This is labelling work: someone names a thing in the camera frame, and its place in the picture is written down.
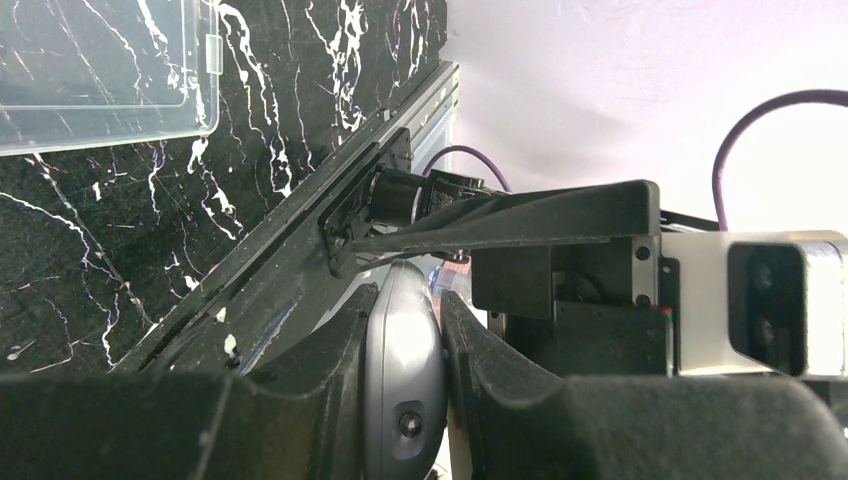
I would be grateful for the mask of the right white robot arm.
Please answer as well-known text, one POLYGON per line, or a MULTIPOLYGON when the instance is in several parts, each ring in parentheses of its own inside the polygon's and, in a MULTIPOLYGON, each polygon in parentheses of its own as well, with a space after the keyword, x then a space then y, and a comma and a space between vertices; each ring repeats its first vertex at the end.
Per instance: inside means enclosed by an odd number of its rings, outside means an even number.
POLYGON ((558 375, 669 375, 673 311, 660 302, 659 191, 649 181, 500 193, 446 172, 378 169, 344 255, 367 266, 433 255, 471 267, 489 329, 558 375))

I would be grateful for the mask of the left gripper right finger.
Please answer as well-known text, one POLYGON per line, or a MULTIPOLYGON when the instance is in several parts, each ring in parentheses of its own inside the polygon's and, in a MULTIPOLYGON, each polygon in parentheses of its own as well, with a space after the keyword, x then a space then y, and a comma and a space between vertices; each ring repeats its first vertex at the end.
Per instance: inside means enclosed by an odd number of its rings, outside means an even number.
POLYGON ((467 479, 843 479, 847 441, 788 378, 570 376, 441 300, 467 479))

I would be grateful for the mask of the white remote control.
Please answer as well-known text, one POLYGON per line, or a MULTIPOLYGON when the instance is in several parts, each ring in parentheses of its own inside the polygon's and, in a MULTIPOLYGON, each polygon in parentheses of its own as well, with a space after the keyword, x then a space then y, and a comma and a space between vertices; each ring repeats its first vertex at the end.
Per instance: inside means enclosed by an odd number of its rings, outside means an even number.
POLYGON ((366 479, 424 479, 447 422, 442 335, 427 279, 394 261, 369 314, 363 394, 366 479))

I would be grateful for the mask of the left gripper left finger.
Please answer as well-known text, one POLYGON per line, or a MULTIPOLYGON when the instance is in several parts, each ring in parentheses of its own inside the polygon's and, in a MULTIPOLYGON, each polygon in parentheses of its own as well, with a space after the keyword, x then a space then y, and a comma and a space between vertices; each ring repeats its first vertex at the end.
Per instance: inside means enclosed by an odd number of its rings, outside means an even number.
POLYGON ((377 288, 245 376, 5 376, 5 479, 359 479, 377 288))

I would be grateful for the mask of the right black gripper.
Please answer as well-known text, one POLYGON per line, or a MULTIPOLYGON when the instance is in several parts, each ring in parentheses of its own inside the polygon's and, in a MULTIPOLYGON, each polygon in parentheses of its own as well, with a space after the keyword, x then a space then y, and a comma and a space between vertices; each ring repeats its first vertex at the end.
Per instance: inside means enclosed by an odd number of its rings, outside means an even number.
POLYGON ((660 303, 659 200, 647 180, 482 196, 347 249, 478 250, 473 304, 534 363, 558 376, 669 376, 673 311, 660 303))

